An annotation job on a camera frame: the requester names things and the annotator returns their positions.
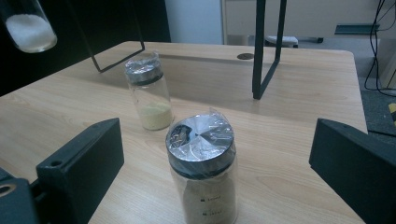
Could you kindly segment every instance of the metal lid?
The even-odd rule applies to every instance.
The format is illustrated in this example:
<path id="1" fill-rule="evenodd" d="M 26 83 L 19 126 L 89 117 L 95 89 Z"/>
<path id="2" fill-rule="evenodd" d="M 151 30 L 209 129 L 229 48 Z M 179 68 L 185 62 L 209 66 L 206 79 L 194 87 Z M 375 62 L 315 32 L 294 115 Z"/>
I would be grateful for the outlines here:
<path id="1" fill-rule="evenodd" d="M 219 112 L 176 123 L 166 135 L 172 168 L 189 179 L 206 179 L 225 171 L 236 155 L 233 128 Z"/>
<path id="2" fill-rule="evenodd" d="M 159 80 L 163 76 L 158 51 L 154 50 L 143 59 L 132 58 L 125 64 L 125 76 L 130 84 L 144 86 Z"/>

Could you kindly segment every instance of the white wall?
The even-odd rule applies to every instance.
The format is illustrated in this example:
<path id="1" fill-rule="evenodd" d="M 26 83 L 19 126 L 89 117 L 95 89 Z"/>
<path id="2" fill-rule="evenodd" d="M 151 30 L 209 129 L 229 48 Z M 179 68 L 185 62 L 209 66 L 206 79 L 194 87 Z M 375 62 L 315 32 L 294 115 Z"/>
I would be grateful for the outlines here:
<path id="1" fill-rule="evenodd" d="M 223 44 L 221 0 L 165 0 L 173 43 Z"/>

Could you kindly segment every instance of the white powder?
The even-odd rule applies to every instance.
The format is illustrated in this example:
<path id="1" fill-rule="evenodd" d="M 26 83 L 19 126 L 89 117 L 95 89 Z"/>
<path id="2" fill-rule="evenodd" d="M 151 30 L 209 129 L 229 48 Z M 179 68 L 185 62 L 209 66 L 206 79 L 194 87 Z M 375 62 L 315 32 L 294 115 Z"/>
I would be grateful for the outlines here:
<path id="1" fill-rule="evenodd" d="M 37 15 L 14 15 L 6 26 L 18 48 L 32 53 L 53 47 L 57 38 L 50 24 Z"/>
<path id="2" fill-rule="evenodd" d="M 138 111 L 143 127 L 148 130 L 166 128 L 173 119 L 171 106 L 166 102 L 150 103 Z"/>

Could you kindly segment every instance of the yellow object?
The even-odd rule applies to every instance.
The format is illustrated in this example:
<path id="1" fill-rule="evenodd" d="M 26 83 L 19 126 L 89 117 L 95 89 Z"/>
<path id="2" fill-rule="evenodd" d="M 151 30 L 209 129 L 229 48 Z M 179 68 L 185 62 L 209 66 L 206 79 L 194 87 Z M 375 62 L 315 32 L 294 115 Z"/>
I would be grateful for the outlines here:
<path id="1" fill-rule="evenodd" d="M 396 126 L 396 104 L 389 105 L 390 114 L 392 115 L 393 124 Z"/>

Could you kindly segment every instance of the table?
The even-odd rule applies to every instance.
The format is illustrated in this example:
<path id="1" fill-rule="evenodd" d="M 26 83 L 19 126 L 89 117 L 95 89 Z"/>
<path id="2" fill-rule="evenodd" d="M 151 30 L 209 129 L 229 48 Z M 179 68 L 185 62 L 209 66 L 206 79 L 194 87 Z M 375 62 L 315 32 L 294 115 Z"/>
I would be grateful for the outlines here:
<path id="1" fill-rule="evenodd" d="M 175 121 L 210 107 L 233 126 L 238 156 L 236 223 L 362 223 L 310 168 L 317 118 L 367 133 L 353 55 L 283 49 L 264 96 L 251 92 L 253 47 L 146 43 L 160 52 Z M 114 60 L 124 43 L 100 55 Z M 264 49 L 263 74 L 275 49 Z M 91 223 L 182 223 L 170 174 L 167 130 L 140 125 L 123 63 L 99 74 L 90 59 L 0 98 L 0 167 L 30 182 L 35 166 L 88 126 L 120 118 L 125 163 Z"/>

